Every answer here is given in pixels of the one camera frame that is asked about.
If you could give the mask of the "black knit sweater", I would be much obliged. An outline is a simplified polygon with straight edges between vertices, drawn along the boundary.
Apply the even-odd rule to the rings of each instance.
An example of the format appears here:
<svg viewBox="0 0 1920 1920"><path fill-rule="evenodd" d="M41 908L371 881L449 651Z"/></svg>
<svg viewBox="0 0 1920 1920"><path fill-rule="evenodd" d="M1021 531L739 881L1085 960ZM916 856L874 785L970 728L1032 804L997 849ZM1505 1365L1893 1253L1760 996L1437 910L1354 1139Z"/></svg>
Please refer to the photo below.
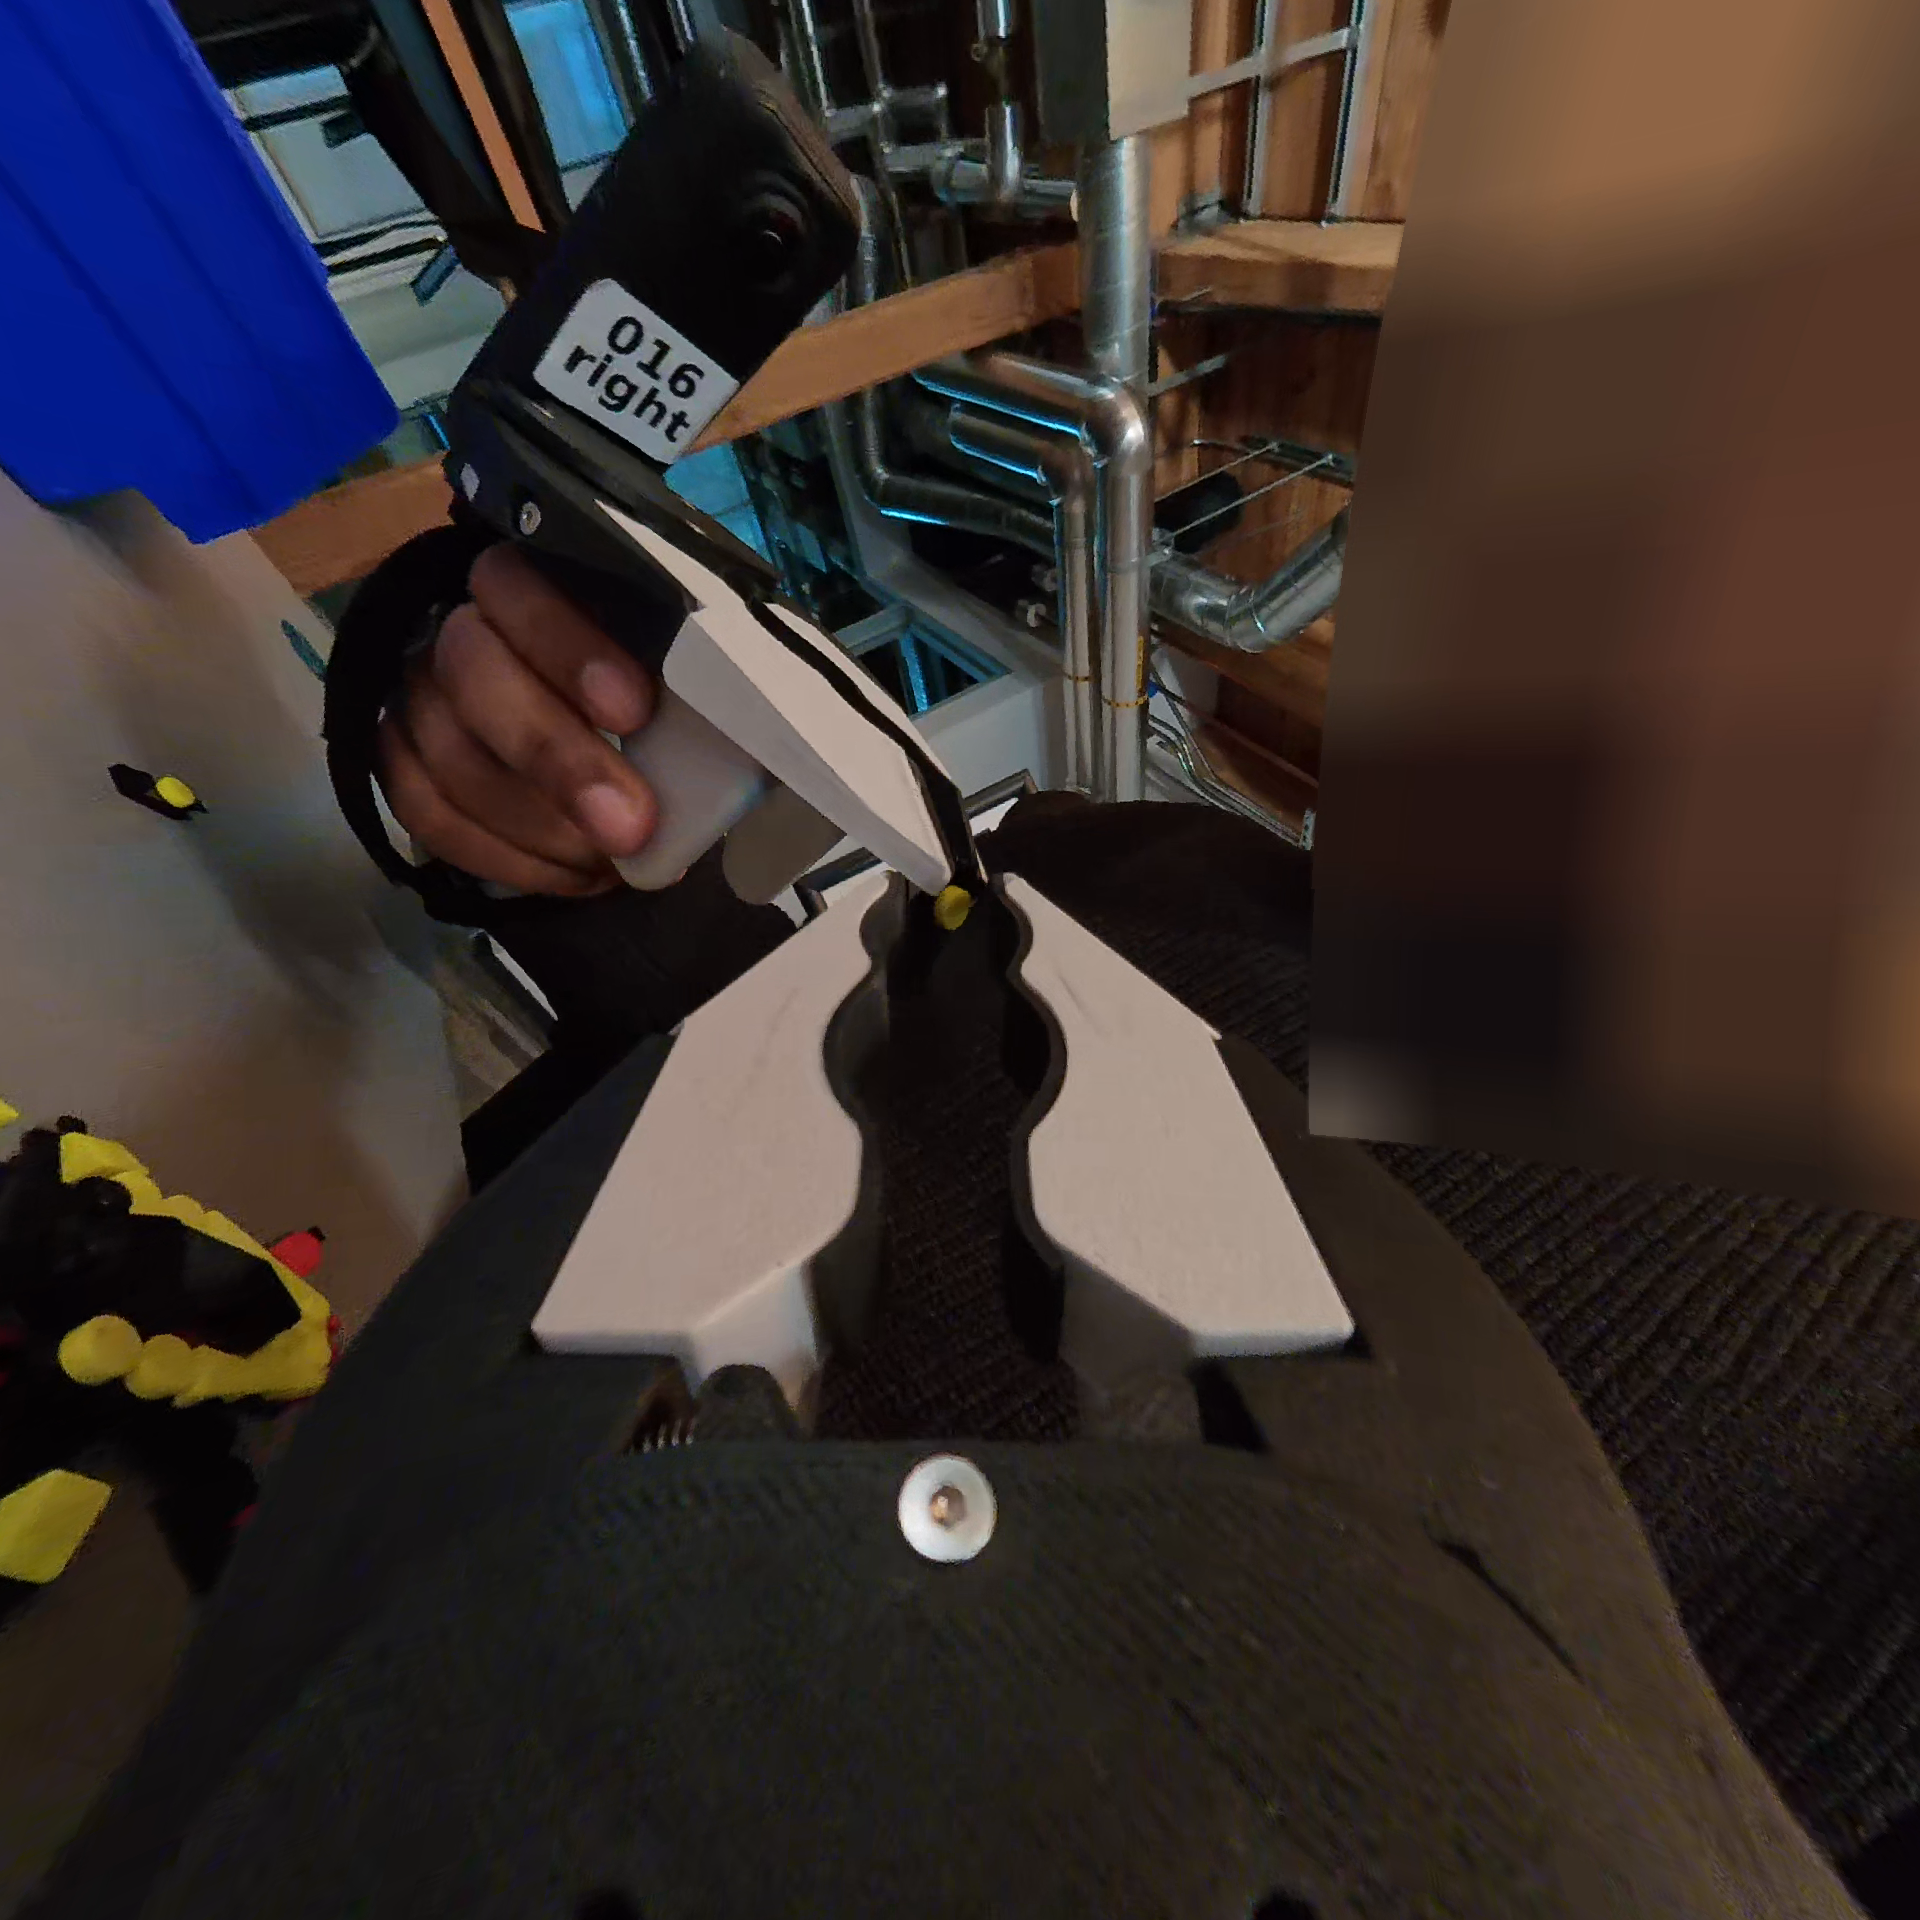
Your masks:
<svg viewBox="0 0 1920 1920"><path fill-rule="evenodd" d="M986 832L1309 1087L1309 856L1211 804L1027 796ZM1740 1734L1873 1916L1917 1916L1917 1225L1373 1142L1609 1457Z"/></svg>

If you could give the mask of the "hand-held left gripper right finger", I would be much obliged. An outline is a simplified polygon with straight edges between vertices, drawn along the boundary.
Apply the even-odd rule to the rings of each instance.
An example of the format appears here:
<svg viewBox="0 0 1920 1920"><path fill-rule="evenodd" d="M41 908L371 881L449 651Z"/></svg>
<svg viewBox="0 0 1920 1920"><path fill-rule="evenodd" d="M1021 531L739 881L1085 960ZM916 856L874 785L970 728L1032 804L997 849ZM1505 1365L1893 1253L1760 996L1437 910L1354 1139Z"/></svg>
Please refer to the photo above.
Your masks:
<svg viewBox="0 0 1920 1920"><path fill-rule="evenodd" d="M1246 1108L1222 1032L1023 875L1018 985L1056 1059L1023 1142L1066 1275L1072 1367L1325 1353L1354 1316Z"/></svg>

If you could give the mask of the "wooden post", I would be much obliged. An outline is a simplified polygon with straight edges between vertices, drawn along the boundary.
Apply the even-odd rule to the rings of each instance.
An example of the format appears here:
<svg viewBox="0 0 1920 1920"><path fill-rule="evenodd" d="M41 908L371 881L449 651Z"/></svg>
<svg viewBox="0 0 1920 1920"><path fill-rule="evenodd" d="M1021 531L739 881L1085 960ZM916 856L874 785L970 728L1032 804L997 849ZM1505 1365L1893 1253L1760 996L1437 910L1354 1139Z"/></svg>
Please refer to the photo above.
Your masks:
<svg viewBox="0 0 1920 1920"><path fill-rule="evenodd" d="M1404 222L1227 222L1164 237L1149 286L1162 304L1376 319L1400 249ZM1076 248L1046 245L811 323L691 448L731 443L939 356L1066 319L1076 304ZM403 539L445 516L445 471L421 459L316 490L252 530L252 540L306 598L367 576Z"/></svg>

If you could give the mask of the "cluster of silver pipes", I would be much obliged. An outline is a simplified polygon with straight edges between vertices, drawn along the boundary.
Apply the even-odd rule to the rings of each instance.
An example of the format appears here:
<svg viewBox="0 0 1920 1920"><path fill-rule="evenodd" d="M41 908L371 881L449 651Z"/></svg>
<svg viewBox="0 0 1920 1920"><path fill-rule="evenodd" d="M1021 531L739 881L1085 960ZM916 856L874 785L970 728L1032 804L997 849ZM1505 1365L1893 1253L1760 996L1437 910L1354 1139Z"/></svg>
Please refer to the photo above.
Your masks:
<svg viewBox="0 0 1920 1920"><path fill-rule="evenodd" d="M797 414L825 439L851 558L963 636L978 592L923 530L1039 558L1056 598L1063 780L1193 791L1299 846L1313 780L1209 706L1227 674L1329 636L1346 506L1266 580L1199 561L1256 505L1331 500L1354 457L1201 424L1199 377L1253 376L1162 304L1153 254L1227 222L1355 222L1392 3L760 3L833 151L862 249L828 319L1074 245L1079 304L986 347Z"/></svg>

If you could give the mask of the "person's right hand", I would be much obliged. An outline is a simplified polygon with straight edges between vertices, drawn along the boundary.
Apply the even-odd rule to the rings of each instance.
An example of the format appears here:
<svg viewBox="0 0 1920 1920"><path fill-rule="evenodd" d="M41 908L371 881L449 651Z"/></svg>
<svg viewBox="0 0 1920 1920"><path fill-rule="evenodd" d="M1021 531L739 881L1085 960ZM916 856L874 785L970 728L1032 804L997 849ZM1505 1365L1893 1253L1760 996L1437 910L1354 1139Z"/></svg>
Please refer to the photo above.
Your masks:
<svg viewBox="0 0 1920 1920"><path fill-rule="evenodd" d="M421 853L517 896L598 896L648 849L657 800L622 741L657 687L517 547L408 664L375 784Z"/></svg>

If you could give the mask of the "blue plastic bin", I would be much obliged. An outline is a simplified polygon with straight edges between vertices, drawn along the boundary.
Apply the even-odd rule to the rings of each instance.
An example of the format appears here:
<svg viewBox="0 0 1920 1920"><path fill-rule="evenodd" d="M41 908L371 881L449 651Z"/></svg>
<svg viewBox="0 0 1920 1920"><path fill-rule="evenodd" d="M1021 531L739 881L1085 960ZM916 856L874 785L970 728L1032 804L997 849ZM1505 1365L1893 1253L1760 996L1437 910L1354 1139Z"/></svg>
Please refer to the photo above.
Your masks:
<svg viewBox="0 0 1920 1920"><path fill-rule="evenodd" d="M247 531L398 421L167 3L4 3L4 471Z"/></svg>

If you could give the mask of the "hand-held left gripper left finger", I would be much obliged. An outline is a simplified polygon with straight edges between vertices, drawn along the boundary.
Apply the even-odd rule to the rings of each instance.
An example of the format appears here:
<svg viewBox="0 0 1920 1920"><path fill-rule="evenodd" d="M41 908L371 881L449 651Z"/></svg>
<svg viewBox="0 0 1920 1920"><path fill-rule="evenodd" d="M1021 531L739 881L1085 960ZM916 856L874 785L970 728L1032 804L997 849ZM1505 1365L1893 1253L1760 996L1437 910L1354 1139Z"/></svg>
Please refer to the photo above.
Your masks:
<svg viewBox="0 0 1920 1920"><path fill-rule="evenodd" d="M847 1096L887 1036L901 910L901 875L862 875L682 1020L533 1316L544 1353L664 1356L688 1387L758 1365L811 1399L877 1289L877 1164Z"/></svg>

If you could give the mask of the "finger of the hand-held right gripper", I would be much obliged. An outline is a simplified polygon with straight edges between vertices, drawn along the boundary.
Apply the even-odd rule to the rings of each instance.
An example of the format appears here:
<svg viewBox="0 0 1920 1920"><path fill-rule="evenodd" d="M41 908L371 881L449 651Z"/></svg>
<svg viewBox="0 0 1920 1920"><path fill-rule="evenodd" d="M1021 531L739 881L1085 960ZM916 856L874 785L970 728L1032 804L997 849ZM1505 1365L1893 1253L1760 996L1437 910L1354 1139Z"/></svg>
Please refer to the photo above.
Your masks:
<svg viewBox="0 0 1920 1920"><path fill-rule="evenodd" d="M600 505L600 516L685 598L652 717L622 756L654 798L652 839L621 863L636 890L672 883L782 788L923 893L957 883L957 785L895 701L850 655L755 582Z"/></svg>
<svg viewBox="0 0 1920 1920"><path fill-rule="evenodd" d="M755 598L755 627L767 640L755 687L777 706L760 763L916 890L978 893L960 791L906 706L785 603Z"/></svg>

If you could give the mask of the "small black yellow lego piece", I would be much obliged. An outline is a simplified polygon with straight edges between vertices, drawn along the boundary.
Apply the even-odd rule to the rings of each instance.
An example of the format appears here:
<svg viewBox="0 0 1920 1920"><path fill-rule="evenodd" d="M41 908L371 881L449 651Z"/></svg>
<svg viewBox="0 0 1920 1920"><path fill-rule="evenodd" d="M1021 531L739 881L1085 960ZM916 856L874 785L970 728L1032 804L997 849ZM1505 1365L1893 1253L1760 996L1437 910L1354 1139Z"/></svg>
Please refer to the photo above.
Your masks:
<svg viewBox="0 0 1920 1920"><path fill-rule="evenodd" d="M900 1041L931 1032L963 988L970 908L975 893L957 883L901 896L887 958L887 1015Z"/></svg>

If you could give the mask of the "person's right forearm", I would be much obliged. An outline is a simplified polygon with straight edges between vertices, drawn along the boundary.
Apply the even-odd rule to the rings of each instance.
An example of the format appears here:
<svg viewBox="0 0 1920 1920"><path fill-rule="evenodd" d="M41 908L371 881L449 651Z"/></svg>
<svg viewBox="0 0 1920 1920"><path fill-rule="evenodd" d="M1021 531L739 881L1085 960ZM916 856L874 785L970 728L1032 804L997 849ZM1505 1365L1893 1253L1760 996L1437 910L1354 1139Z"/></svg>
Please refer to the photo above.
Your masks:
<svg viewBox="0 0 1920 1920"><path fill-rule="evenodd" d="M481 934L554 1015L541 1054L460 1128L466 1191L484 1191L636 1045L667 1036L801 920L733 893L718 856L664 890L492 898Z"/></svg>

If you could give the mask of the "yellow black red lego model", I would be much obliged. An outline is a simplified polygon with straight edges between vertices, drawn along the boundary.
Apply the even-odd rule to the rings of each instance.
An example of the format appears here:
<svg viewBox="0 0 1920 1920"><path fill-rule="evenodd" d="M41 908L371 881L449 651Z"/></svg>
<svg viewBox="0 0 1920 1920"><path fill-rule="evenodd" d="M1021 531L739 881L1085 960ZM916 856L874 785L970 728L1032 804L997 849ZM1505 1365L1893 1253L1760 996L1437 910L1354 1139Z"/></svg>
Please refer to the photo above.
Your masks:
<svg viewBox="0 0 1920 1920"><path fill-rule="evenodd" d="M4 1159L4 1617L74 1559L125 1481L205 1593L261 1481L241 1423L306 1403L340 1353L322 1229L263 1244L167 1192L81 1118Z"/></svg>

